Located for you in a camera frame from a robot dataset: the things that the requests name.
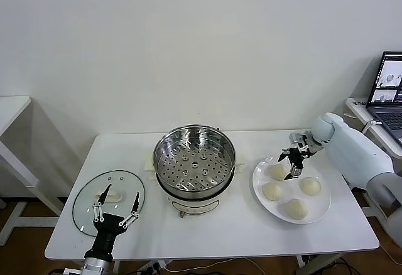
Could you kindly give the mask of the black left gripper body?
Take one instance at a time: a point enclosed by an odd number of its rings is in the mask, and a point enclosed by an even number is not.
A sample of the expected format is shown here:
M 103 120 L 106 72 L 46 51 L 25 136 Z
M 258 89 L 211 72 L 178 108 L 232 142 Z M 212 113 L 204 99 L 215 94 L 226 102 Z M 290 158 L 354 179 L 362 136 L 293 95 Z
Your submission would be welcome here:
M 124 217 L 105 213 L 102 215 L 104 220 L 94 222 L 94 227 L 97 229 L 92 248 L 88 250 L 85 258 L 96 258 L 100 260 L 113 260 L 112 250 L 116 237 L 125 233 L 127 229 L 119 224 L 124 220 Z

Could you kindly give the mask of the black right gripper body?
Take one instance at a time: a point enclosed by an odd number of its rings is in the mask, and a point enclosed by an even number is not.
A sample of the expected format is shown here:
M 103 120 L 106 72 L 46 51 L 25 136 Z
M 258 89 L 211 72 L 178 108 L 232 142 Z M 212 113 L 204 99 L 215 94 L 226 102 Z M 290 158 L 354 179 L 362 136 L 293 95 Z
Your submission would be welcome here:
M 309 149 L 300 150 L 300 148 L 290 147 L 288 151 L 288 160 L 294 168 L 303 168 L 303 161 L 311 156 Z

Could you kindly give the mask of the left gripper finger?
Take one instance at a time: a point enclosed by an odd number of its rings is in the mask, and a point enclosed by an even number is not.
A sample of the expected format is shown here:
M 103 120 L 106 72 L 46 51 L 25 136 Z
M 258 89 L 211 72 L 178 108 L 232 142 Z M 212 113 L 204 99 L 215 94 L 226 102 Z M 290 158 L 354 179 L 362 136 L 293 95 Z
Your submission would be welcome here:
M 109 193 L 111 186 L 112 186 L 111 184 L 108 184 L 106 189 L 101 193 L 100 197 L 98 198 L 98 201 L 96 201 L 92 204 L 93 213 L 94 213 L 94 219 L 93 219 L 94 222 L 103 222 L 104 221 L 102 207 L 103 207 L 103 204 L 105 203 L 107 194 Z
M 139 218 L 139 192 L 136 194 L 136 198 L 133 203 L 133 207 L 131 209 L 131 213 L 123 219 L 119 223 L 120 227 L 129 227 L 134 221 L 136 221 Z

